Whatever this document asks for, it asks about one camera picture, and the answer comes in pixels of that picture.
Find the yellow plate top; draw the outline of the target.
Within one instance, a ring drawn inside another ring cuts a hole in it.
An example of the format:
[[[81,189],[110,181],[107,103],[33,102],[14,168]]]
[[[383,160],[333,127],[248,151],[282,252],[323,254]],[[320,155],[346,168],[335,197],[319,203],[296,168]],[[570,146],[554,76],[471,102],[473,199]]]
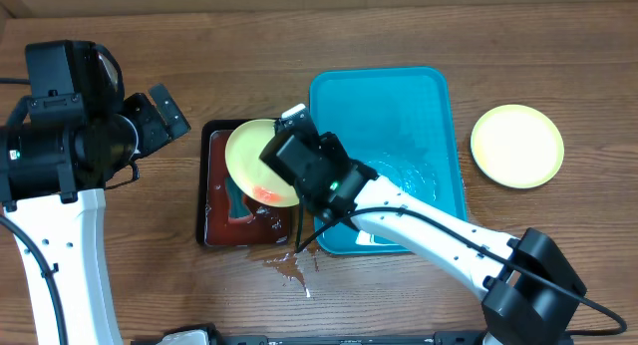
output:
[[[235,184],[250,198],[269,206],[290,207],[299,203],[294,188],[259,156],[274,138],[273,120],[248,121],[236,128],[225,147],[225,163]]]

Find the yellow plate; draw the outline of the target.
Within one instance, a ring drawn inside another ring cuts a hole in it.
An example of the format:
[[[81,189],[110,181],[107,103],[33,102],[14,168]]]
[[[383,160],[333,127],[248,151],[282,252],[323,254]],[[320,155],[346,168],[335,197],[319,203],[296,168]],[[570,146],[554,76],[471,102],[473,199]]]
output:
[[[560,170],[565,154],[562,135],[544,113],[524,105],[502,105],[483,114],[470,137],[478,168],[501,185],[541,186]]]
[[[225,163],[235,184],[250,198],[269,206],[290,207],[299,203],[294,188],[259,156],[274,138],[273,120],[248,121],[236,128],[225,147]]]

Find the wet sponge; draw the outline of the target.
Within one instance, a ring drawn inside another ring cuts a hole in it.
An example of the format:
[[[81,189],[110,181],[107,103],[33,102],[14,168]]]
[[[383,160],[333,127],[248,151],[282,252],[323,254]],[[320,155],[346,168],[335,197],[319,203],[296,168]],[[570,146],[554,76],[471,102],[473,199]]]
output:
[[[244,201],[244,193],[229,176],[224,180],[228,198],[228,221],[233,223],[250,222],[254,215]]]

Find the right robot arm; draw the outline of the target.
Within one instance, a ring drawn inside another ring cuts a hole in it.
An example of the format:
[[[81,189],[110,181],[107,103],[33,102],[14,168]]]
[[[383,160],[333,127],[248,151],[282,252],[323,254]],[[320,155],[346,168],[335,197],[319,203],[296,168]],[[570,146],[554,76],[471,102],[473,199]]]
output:
[[[586,288],[557,244],[473,225],[402,191],[348,157],[337,137],[276,135],[260,159],[315,216],[344,222],[424,257],[480,301],[486,344],[556,344]]]

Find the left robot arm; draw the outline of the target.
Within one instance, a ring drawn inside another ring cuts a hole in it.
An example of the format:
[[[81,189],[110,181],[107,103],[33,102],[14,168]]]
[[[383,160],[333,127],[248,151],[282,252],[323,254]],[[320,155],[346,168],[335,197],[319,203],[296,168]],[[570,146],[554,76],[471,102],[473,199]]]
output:
[[[113,177],[188,133],[163,85],[127,95],[110,51],[32,43],[31,92],[1,129],[1,223],[21,252],[42,344],[119,344],[106,261]]]

